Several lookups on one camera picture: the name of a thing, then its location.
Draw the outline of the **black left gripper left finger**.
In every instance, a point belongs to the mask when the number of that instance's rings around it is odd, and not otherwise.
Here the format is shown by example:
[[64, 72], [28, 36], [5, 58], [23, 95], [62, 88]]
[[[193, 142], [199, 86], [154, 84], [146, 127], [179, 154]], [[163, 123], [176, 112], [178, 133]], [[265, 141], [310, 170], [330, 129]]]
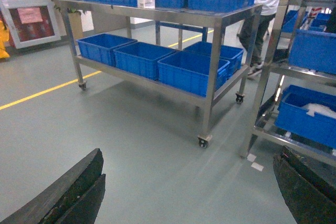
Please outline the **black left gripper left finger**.
[[95, 223], [106, 192], [103, 163], [95, 148], [1, 223]]

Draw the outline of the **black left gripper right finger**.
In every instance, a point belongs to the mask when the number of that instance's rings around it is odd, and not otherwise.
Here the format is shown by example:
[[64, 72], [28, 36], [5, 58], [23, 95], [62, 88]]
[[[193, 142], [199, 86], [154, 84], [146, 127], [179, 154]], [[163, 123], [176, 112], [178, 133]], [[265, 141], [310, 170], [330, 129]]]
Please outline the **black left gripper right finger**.
[[335, 166], [282, 146], [273, 170], [296, 223], [335, 223]]

